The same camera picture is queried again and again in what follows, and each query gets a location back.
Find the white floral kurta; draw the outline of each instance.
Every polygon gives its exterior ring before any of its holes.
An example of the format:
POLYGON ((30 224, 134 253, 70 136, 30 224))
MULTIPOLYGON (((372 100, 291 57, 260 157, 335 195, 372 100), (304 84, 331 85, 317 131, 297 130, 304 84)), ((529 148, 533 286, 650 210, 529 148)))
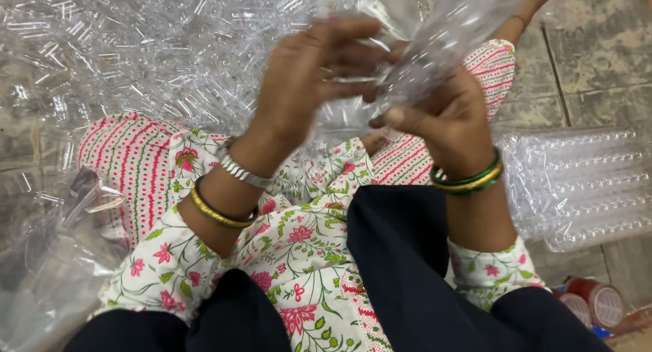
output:
MULTIPOLYGON (((186 130, 170 141, 174 203, 217 164, 224 136, 186 130)), ((177 207, 154 223, 102 291, 102 308, 158 310, 187 323, 227 270, 240 268, 265 291, 280 314, 295 351, 391 350, 346 248, 346 212, 356 189, 374 171, 360 140, 342 143, 315 160, 306 174, 288 161, 278 185, 260 199, 261 216, 245 229, 229 259, 221 259, 187 227, 177 207), (304 176, 312 201, 292 205, 282 184, 304 176)), ((488 310, 505 293, 543 287, 522 240, 501 253, 481 254, 449 244, 460 292, 488 310)))

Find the bare foot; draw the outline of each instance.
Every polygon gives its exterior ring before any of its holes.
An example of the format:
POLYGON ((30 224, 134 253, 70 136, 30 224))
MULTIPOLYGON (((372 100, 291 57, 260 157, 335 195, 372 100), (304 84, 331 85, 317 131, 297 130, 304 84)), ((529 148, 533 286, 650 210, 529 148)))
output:
POLYGON ((385 143, 385 136, 382 131, 375 130, 363 135, 360 140, 363 141, 364 149, 367 151, 367 154, 371 156, 383 146, 385 143))

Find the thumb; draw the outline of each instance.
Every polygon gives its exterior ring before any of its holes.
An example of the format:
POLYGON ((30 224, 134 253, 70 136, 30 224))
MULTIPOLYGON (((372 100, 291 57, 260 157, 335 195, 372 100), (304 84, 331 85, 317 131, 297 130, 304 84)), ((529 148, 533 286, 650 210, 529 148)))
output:
POLYGON ((382 119, 386 126, 397 131, 432 141, 438 141, 446 129, 446 124, 441 119, 408 106, 391 107, 382 119))

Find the bangle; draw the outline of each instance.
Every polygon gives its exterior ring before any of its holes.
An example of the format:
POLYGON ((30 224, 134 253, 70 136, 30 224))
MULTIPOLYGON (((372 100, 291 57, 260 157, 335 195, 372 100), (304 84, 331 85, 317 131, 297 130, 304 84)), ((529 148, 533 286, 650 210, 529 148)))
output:
POLYGON ((242 222, 242 221, 237 221, 228 218, 227 216, 219 213, 215 209, 208 206, 208 204, 206 204, 206 201, 204 201, 204 199, 201 197, 199 191, 199 185, 202 179, 203 176, 198 177, 197 180, 191 186, 192 203, 194 203, 195 207, 202 214, 206 215, 208 218, 212 219, 213 221, 217 222, 218 224, 224 227, 231 227, 233 229, 244 229, 246 227, 251 226, 251 224, 254 223, 254 221, 256 221, 256 218, 258 217, 258 207, 254 209, 254 212, 251 215, 249 215, 249 219, 247 219, 246 222, 242 222))
POLYGON ((249 171, 243 169, 240 164, 235 162, 235 160, 229 155, 229 148, 235 142, 233 137, 230 137, 228 140, 222 142, 220 147, 217 149, 216 156, 220 160, 220 165, 224 168, 224 171, 233 175, 236 179, 241 182, 246 182, 249 185, 257 186, 258 188, 265 189, 266 187, 274 183, 274 178, 263 178, 259 177, 249 171))
POLYGON ((523 17, 523 16, 511 15, 509 18, 510 19, 519 19, 520 21, 523 21, 523 30, 527 29, 527 27, 529 26, 529 21, 526 20, 526 18, 523 17))
POLYGON ((445 181, 442 178, 444 177, 444 172, 440 167, 433 166, 430 172, 430 179, 432 185, 437 188, 444 190, 447 194, 453 196, 470 196, 475 194, 480 190, 489 188, 491 185, 496 183, 503 174, 503 161, 500 157, 500 151, 498 148, 495 148, 495 160, 489 167, 487 167, 482 173, 475 175, 474 177, 464 179, 461 181, 445 181))

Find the packing tape roll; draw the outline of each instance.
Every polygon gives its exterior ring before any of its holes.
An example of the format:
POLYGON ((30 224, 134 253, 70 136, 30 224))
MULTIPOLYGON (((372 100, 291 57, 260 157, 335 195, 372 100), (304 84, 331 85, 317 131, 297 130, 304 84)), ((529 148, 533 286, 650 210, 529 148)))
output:
POLYGON ((552 290, 552 294, 561 301, 587 328, 591 328, 591 312, 589 305, 580 296, 560 290, 552 290))
POLYGON ((612 285, 586 278, 571 278, 564 291, 581 296, 589 305, 591 321, 603 329, 617 326, 624 318, 623 297, 612 285))

